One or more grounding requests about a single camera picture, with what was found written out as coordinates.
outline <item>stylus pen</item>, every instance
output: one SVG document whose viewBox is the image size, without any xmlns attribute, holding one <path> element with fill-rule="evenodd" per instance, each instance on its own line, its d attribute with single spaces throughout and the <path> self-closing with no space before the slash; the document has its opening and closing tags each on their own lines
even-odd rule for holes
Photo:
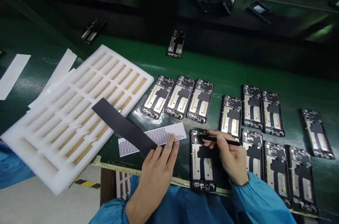
<svg viewBox="0 0 339 224">
<path fill-rule="evenodd" d="M 216 138 L 214 137 L 209 137 L 209 136 L 205 136 L 205 135 L 199 135 L 198 136 L 199 139 L 204 139 L 204 140 L 209 140 L 209 141 L 214 141 L 216 142 Z M 229 145 L 235 145 L 235 146 L 241 146 L 241 144 L 237 141 L 232 141 L 232 140 L 227 140 L 226 139 L 226 142 L 229 144 Z"/>
</svg>

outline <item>yellow black warning tape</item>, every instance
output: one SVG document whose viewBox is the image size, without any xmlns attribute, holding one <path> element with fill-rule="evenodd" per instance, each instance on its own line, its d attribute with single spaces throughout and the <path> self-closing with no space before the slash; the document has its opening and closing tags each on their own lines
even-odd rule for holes
<svg viewBox="0 0 339 224">
<path fill-rule="evenodd" d="M 93 183 L 91 181 L 86 181 L 82 179 L 78 179 L 74 183 L 85 186 L 85 187 L 89 187 L 89 188 L 100 189 L 100 183 Z"/>
</svg>

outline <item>blue work uniform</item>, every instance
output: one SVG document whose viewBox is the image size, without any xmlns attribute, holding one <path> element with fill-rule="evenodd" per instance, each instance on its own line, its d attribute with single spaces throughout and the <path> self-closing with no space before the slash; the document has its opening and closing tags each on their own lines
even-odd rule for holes
<svg viewBox="0 0 339 224">
<path fill-rule="evenodd" d="M 295 220 L 278 194 L 249 172 L 249 182 L 237 186 L 231 182 L 231 197 L 211 193 L 198 194 L 180 186 L 170 185 L 160 206 L 147 223 L 293 223 Z M 132 176 L 131 196 L 139 183 Z M 112 199 L 103 204 L 90 224 L 128 224 L 124 199 Z"/>
</svg>

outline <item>floor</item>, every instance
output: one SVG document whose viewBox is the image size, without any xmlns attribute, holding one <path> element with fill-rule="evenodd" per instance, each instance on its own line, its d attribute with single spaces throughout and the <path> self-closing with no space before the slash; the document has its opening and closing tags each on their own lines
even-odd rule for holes
<svg viewBox="0 0 339 224">
<path fill-rule="evenodd" d="M 100 168 L 88 166 L 79 177 L 100 183 Z M 99 209 L 100 190 L 73 184 L 55 197 L 32 177 L 0 190 L 1 224 L 87 224 Z"/>
</svg>

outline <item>white foam tray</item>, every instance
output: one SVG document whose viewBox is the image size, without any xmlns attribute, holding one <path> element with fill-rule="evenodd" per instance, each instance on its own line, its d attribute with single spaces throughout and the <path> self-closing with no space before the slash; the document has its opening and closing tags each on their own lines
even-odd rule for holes
<svg viewBox="0 0 339 224">
<path fill-rule="evenodd" d="M 151 75 L 101 45 L 1 139 L 58 195 L 113 134 L 92 106 L 105 98 L 126 117 L 153 81 Z"/>
</svg>

